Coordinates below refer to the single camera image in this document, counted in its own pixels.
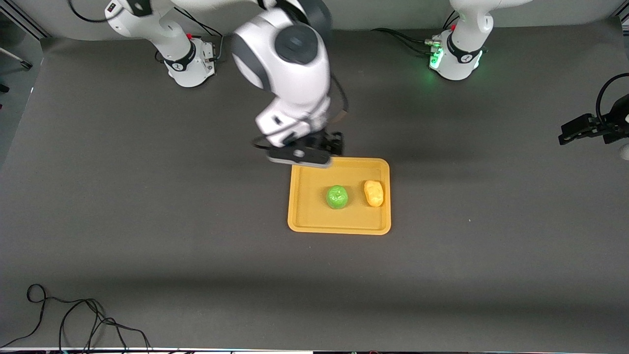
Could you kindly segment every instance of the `cable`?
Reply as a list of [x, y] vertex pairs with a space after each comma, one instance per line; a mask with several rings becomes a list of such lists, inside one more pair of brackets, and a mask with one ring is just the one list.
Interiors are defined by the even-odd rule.
[[155, 51], [155, 60], [156, 60], [158, 63], [163, 64], [163, 63], [164, 63], [164, 57], [162, 56], [162, 58], [161, 58], [161, 59], [159, 59], [159, 58], [157, 57], [158, 55], [161, 55], [161, 53], [159, 52], [159, 50], [156, 50], [156, 51]]
[[203, 28], [205, 30], [205, 32], [207, 32], [209, 35], [214, 36], [210, 31], [208, 31], [208, 29], [214, 31], [216, 34], [218, 34], [221, 37], [221, 43], [219, 44], [219, 48], [218, 48], [218, 55], [214, 56], [214, 60], [220, 59], [221, 55], [223, 55], [223, 40], [225, 39], [225, 36], [223, 36], [222, 33], [220, 33], [219, 31], [215, 30], [214, 28], [212, 28], [212, 27], [210, 27], [210, 26], [208, 26], [208, 25], [198, 21], [197, 19], [195, 19], [194, 16], [191, 13], [189, 13], [187, 10], [183, 10], [182, 11], [182, 10], [180, 10], [178, 8], [175, 8], [175, 10], [178, 13], [180, 13], [180, 14], [184, 15], [185, 17], [189, 18], [190, 20], [193, 20], [194, 22], [196, 22], [196, 24], [201, 26], [201, 28]]
[[251, 140], [251, 145], [253, 145], [253, 147], [256, 148], [256, 149], [270, 150], [270, 147], [258, 144], [259, 142], [263, 141], [266, 138], [267, 138], [267, 136], [264, 135], [264, 134], [263, 135], [258, 135], [255, 138], [253, 138], [253, 140]]
[[601, 121], [601, 124], [603, 124], [605, 127], [609, 128], [609, 129], [611, 129], [610, 125], [603, 120], [603, 115], [601, 114], [601, 102], [603, 101], [603, 95], [605, 94], [605, 91], [607, 91], [607, 88], [614, 81], [616, 81], [618, 79], [621, 79], [623, 77], [629, 77], [629, 72], [626, 72], [624, 74], [616, 75], [616, 76], [612, 77], [611, 79], [607, 80], [605, 85], [603, 85], [603, 87], [601, 88], [601, 91], [599, 91], [598, 97], [596, 98], [596, 116]]
[[[39, 288], [42, 291], [43, 297], [42, 297], [41, 300], [35, 301], [31, 297], [31, 292], [32, 292], [32, 290], [34, 288]], [[60, 353], [62, 352], [62, 335], [64, 333], [65, 320], [68, 318], [70, 313], [74, 309], [76, 309], [79, 305], [81, 305], [81, 304], [85, 304], [87, 306], [87, 308], [89, 308], [90, 311], [92, 311], [94, 313], [94, 315], [95, 315], [94, 324], [92, 325], [92, 329], [90, 330], [89, 338], [87, 339], [87, 343], [85, 344], [85, 347], [83, 347], [82, 353], [84, 353], [86, 351], [86, 349], [87, 349], [87, 351], [90, 350], [90, 348], [92, 346], [92, 339], [93, 339], [94, 335], [96, 334], [96, 331], [98, 330], [98, 328], [102, 324], [105, 324], [106, 326], [112, 326], [112, 327], [116, 328], [116, 332], [118, 333], [118, 339], [120, 339], [120, 343], [125, 347], [125, 350], [128, 349], [128, 346], [125, 343], [124, 338], [122, 337], [122, 333], [120, 332], [121, 329], [124, 329], [126, 331], [134, 331], [134, 332], [140, 333], [142, 335], [142, 338], [144, 339], [144, 344], [147, 347], [147, 353], [149, 352], [149, 348], [151, 348], [151, 345], [148, 342], [148, 338], [147, 338], [146, 334], [143, 331], [140, 331], [139, 329], [135, 329], [135, 328], [131, 328], [131, 327], [127, 327], [127, 326], [124, 326], [122, 324], [119, 324], [112, 317], [106, 317], [104, 315], [103, 305], [101, 305], [101, 303], [98, 302], [98, 300], [96, 300], [96, 299], [89, 298], [89, 299], [78, 299], [78, 300], [70, 300], [70, 301], [62, 300], [62, 299], [60, 299], [58, 297], [48, 296], [46, 294], [46, 290], [44, 289], [44, 287], [41, 286], [40, 284], [37, 284], [37, 283], [36, 284], [32, 284], [31, 286], [28, 287], [28, 290], [26, 291], [26, 299], [28, 300], [28, 302], [31, 302], [32, 304], [42, 303], [42, 308], [40, 309], [40, 316], [39, 316], [39, 320], [37, 321], [37, 325], [31, 331], [31, 333], [27, 334], [26, 336], [22, 336], [22, 337], [16, 338], [16, 339], [10, 341], [9, 343], [6, 343], [5, 345], [0, 346], [0, 348], [4, 348], [6, 346], [9, 346], [9, 345], [13, 344], [16, 341], [28, 338], [28, 337], [32, 336], [35, 332], [37, 332], [37, 329], [39, 329], [40, 325], [42, 324], [43, 313], [44, 313], [44, 310], [46, 308], [46, 303], [49, 300], [54, 300], [54, 301], [57, 301], [57, 302], [61, 302], [63, 304], [73, 304], [72, 307], [65, 313], [63, 319], [61, 320], [61, 325], [59, 326], [58, 347], [59, 347], [59, 352]]]
[[443, 29], [448, 28], [452, 23], [454, 23], [454, 21], [458, 20], [459, 18], [461, 18], [461, 16], [456, 16], [455, 18], [453, 18], [452, 21], [450, 21], [447, 25], [445, 25], [445, 27], [443, 27]]
[[452, 11], [452, 13], [450, 13], [450, 16], [448, 16], [448, 18], [445, 19], [445, 21], [443, 22], [443, 29], [445, 29], [446, 27], [448, 27], [448, 21], [450, 21], [450, 18], [452, 17], [453, 14], [455, 14], [457, 12], [457, 10]]
[[78, 18], [82, 19], [83, 21], [91, 22], [91, 23], [107, 22], [109, 20], [112, 20], [112, 19], [120, 16], [120, 14], [125, 10], [125, 8], [120, 7], [120, 10], [118, 10], [118, 12], [115, 13], [112, 17], [107, 17], [107, 18], [101, 18], [101, 19], [98, 19], [98, 20], [93, 20], [91, 18], [86, 18], [85, 16], [81, 15], [80, 13], [78, 13], [77, 10], [74, 8], [74, 5], [72, 4], [72, 0], [68, 0], [68, 6], [70, 6], [70, 10], [72, 10], [72, 13], [74, 13], [75, 16], [77, 16]]
[[405, 40], [408, 40], [408, 41], [413, 42], [413, 43], [421, 43], [421, 44], [424, 44], [424, 41], [420, 41], [420, 40], [414, 39], [412, 37], [409, 37], [409, 36], [405, 35], [404, 33], [400, 33], [398, 31], [390, 30], [388, 28], [375, 28], [372, 31], [388, 33], [388, 34], [392, 35], [393, 38], [395, 38], [396, 40], [399, 40], [404, 46], [406, 46], [407, 48], [409, 48], [410, 50], [412, 50], [412, 51], [414, 51], [416, 53], [419, 53], [419, 54], [422, 54], [422, 55], [430, 54], [430, 52], [427, 51], [427, 50], [419, 50], [419, 49], [413, 47], [412, 45], [410, 45]]
[[343, 100], [343, 109], [340, 112], [338, 112], [337, 116], [330, 122], [330, 123], [337, 123], [337, 122], [340, 122], [340, 120], [343, 119], [343, 117], [345, 117], [345, 115], [350, 111], [350, 102], [347, 99], [345, 90], [343, 89], [343, 86], [341, 85], [341, 83], [338, 81], [337, 76], [334, 75], [334, 73], [332, 73], [331, 77], [332, 77], [332, 81], [334, 81], [334, 85], [337, 86], [338, 93], [341, 94], [341, 100]]
[[404, 38], [405, 40], [407, 40], [409, 42], [424, 44], [423, 40], [419, 40], [419, 39], [415, 39], [413, 37], [409, 37], [409, 36], [405, 35], [404, 33], [400, 32], [400, 31], [392, 30], [390, 28], [379, 27], [379, 28], [374, 28], [372, 31], [389, 33], [389, 34], [397, 36], [397, 37], [402, 37], [402, 38]]

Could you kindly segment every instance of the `metal frame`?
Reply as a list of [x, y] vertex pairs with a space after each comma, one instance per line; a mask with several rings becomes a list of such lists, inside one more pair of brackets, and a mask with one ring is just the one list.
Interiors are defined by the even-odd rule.
[[612, 16], [620, 17], [620, 21], [623, 25], [623, 36], [629, 36], [629, 0], [620, 5], [620, 7], [612, 13]]
[[30, 18], [13, 0], [0, 0], [0, 12], [37, 40], [51, 37], [46, 30]]

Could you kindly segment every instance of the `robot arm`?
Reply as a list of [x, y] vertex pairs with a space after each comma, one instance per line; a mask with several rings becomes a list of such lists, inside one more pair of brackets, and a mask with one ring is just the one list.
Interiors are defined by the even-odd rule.
[[[239, 0], [111, 0], [105, 9], [111, 27], [126, 37], [151, 41], [164, 56], [169, 75], [184, 87], [214, 74], [210, 43], [188, 38], [163, 16], [174, 6], [216, 9]], [[341, 155], [341, 133], [328, 135], [330, 63], [325, 42], [331, 16], [322, 0], [247, 0], [267, 9], [236, 30], [234, 60], [254, 85], [276, 95], [256, 118], [274, 162], [327, 167]]]
[[320, 0], [280, 0], [236, 30], [232, 52], [240, 72], [276, 95], [255, 119], [278, 163], [327, 167], [342, 154], [342, 134], [325, 132], [331, 17]]
[[433, 41], [444, 43], [442, 49], [435, 49], [430, 68], [449, 80], [463, 80], [478, 67], [482, 46], [494, 29], [494, 18], [490, 11], [512, 8], [533, 0], [450, 0], [459, 12], [460, 20], [456, 29], [445, 30], [433, 36]]
[[169, 0], [111, 0], [105, 15], [109, 18], [121, 11], [108, 20], [114, 31], [150, 41], [164, 57], [168, 74], [177, 84], [199, 86], [215, 73], [214, 47], [198, 38], [188, 38], [178, 23], [163, 19], [174, 6]]

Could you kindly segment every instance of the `yellow toy vegetable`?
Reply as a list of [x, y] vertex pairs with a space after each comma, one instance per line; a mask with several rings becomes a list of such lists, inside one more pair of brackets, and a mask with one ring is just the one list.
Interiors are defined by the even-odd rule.
[[372, 207], [379, 207], [384, 202], [384, 191], [382, 190], [382, 184], [378, 181], [366, 181], [365, 182], [365, 197], [367, 197], [367, 203]]

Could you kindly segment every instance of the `gray table surface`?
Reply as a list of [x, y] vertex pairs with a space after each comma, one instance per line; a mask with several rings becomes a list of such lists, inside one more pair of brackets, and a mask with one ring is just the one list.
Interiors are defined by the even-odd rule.
[[[629, 69], [617, 19], [497, 29], [456, 83], [386, 34], [336, 33], [352, 112], [334, 128], [348, 156], [391, 165], [382, 237], [289, 230], [290, 167], [249, 144], [272, 97], [227, 53], [183, 89], [145, 41], [43, 44], [0, 173], [3, 342], [36, 323], [40, 282], [98, 298], [153, 346], [629, 350], [629, 163], [621, 144], [557, 143]], [[16, 345], [55, 346], [66, 309]], [[90, 325], [72, 315], [68, 344]]]

